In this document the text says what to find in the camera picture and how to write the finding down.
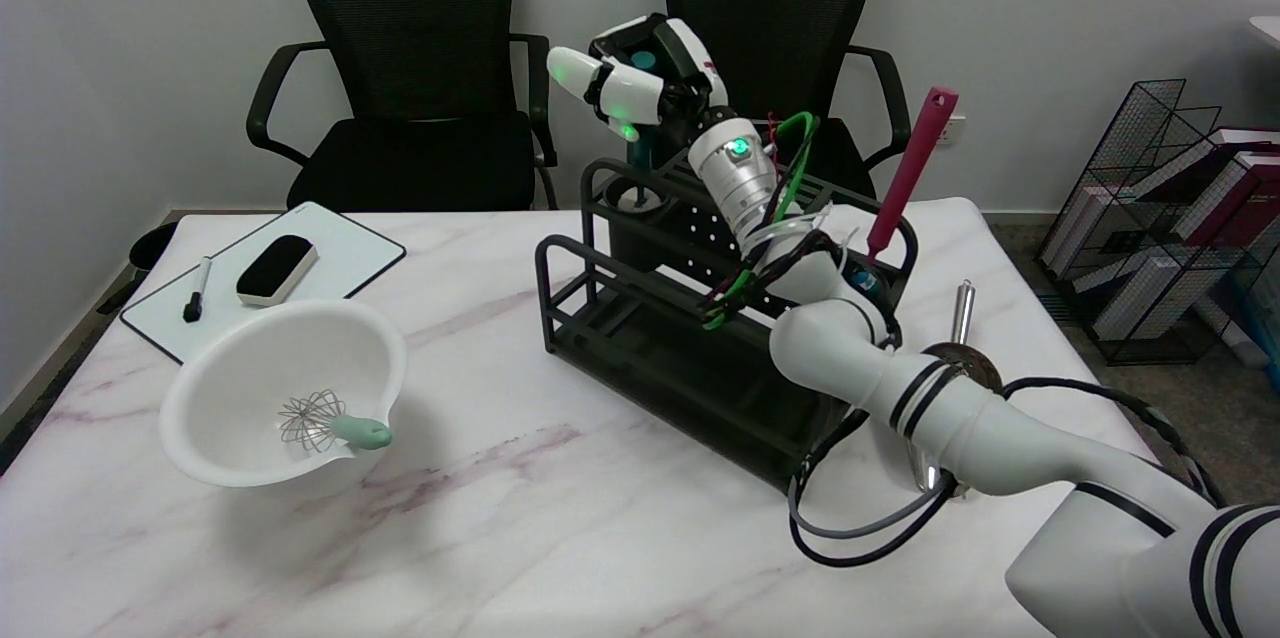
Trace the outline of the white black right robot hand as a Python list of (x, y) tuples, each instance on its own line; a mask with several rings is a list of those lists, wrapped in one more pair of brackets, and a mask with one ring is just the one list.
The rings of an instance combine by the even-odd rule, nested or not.
[(553, 47), (547, 69), (558, 86), (631, 143), (639, 141), (643, 127), (678, 135), (704, 111), (730, 104), (703, 41), (685, 20), (660, 13), (604, 31), (585, 53)]

